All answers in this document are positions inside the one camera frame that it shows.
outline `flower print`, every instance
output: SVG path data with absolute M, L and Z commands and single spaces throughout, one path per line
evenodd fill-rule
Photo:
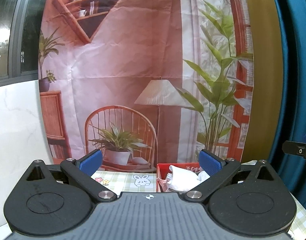
M 102 178 L 95 178 L 95 180 L 98 182 L 98 183 L 101 183 L 103 181 Z
M 109 182 L 110 182 L 109 180 L 105 179 L 105 180 L 103 180 L 103 185 L 107 186 Z

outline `red window frame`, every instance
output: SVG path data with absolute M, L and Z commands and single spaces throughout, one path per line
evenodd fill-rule
M 230 2 L 234 19 L 236 54 L 241 55 L 242 53 L 247 52 L 246 29 L 250 27 L 250 25 L 245 23 L 242 1 L 230 0 Z M 247 70 L 242 66 L 240 62 L 237 63 L 236 78 L 246 84 Z M 236 85 L 236 98 L 245 98 L 246 92 L 253 92 L 253 87 L 239 83 Z M 218 143 L 217 145 L 228 147 L 227 158 L 235 158 L 236 160 L 240 161 L 243 152 L 242 148 L 238 148 L 241 128 L 243 123 L 249 123 L 250 117 L 248 115 L 244 115 L 244 108 L 242 108 L 240 105 L 236 105 L 234 106 L 233 119 L 240 125 L 240 128 L 232 126 L 229 143 Z

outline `triangular cutout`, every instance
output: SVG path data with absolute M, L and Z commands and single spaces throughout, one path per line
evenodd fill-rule
M 119 0 L 54 0 L 53 4 L 65 17 L 80 40 L 90 43 L 101 22 Z
M 42 172 L 42 169 L 40 166 L 35 166 L 32 170 L 32 172 L 28 175 L 27 181 L 32 181 L 32 180 L 38 180 L 38 179 L 45 179 L 45 176 Z
M 257 176 L 257 179 L 264 179 L 264 180 L 270 180 L 270 181 L 274 180 L 271 173 L 265 166 L 261 167 L 259 175 Z

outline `metal screw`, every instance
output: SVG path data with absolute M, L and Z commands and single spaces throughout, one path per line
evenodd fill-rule
M 109 190 L 103 190 L 101 191 L 98 196 L 100 198 L 104 198 L 104 199 L 110 199 L 112 197 L 114 197 L 114 193 L 112 191 L 109 191 Z
M 188 196 L 189 198 L 201 198 L 202 197 L 202 193 L 197 191 L 197 190 L 191 190 L 189 192 L 186 193 L 186 196 Z

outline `white marble wall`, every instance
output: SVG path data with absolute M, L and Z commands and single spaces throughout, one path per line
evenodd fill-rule
M 33 160 L 51 163 L 38 81 L 0 87 L 0 226 L 9 193 Z

